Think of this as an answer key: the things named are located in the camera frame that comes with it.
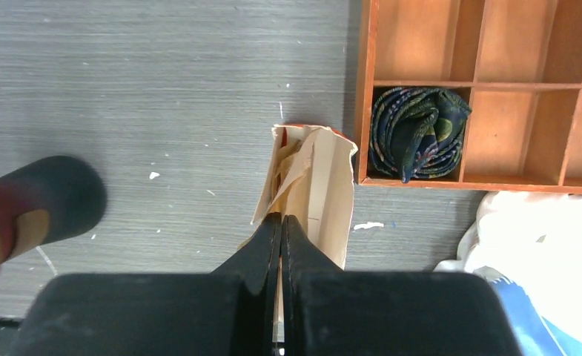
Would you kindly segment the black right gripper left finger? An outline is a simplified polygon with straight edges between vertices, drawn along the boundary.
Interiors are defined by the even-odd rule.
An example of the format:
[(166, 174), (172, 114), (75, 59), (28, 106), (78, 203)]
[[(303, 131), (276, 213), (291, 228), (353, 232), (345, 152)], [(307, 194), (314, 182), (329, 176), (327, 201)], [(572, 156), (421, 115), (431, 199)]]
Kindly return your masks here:
[(39, 293), (15, 355), (273, 355), (282, 217), (207, 274), (66, 274)]

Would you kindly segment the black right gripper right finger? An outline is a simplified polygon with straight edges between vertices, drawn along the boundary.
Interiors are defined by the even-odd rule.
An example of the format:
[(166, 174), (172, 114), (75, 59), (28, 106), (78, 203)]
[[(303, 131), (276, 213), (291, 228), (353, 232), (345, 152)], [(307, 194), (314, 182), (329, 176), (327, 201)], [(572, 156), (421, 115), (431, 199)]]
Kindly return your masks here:
[(281, 230), (288, 355), (519, 355), (500, 299), (455, 272), (344, 271), (298, 219)]

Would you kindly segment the red and black carafe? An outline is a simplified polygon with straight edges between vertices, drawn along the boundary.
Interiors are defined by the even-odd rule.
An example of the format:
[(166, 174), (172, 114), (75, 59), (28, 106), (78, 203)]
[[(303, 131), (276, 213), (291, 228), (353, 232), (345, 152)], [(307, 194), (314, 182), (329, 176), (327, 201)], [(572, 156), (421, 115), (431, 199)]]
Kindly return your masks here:
[(0, 177), (1, 259), (88, 232), (107, 203), (99, 174), (74, 156), (49, 156)]

